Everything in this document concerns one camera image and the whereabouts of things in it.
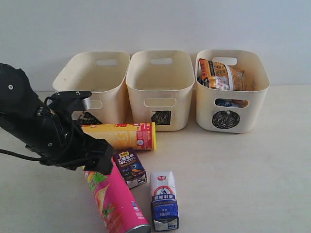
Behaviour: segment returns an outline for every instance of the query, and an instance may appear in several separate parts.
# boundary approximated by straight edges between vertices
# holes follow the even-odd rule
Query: white wall
[[[272,84],[311,84],[310,13],[310,0],[2,0],[0,62],[52,90],[83,51],[241,49]]]

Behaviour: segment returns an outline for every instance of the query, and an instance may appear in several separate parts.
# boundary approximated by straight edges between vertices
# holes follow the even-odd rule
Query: black circular sticker
[[[240,116],[236,112],[227,110],[216,112],[212,123],[218,129],[230,129],[238,125]]]

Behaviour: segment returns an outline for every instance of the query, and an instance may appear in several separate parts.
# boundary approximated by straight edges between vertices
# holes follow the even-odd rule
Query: pringles can
[[[88,135],[105,139],[114,149],[155,150],[156,125],[152,123],[82,125]]]
[[[141,209],[113,162],[110,175],[84,171],[109,233],[150,233]]]

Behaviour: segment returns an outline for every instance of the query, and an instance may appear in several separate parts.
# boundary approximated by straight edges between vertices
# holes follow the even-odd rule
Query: can lid
[[[156,150],[156,123],[151,122],[152,149]]]
[[[151,227],[149,225],[139,225],[128,230],[126,233],[151,233]]]

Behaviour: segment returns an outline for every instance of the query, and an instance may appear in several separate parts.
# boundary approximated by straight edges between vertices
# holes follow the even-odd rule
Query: dark purple drink box
[[[129,188],[147,182],[147,173],[133,149],[120,150],[113,155],[113,160]]]

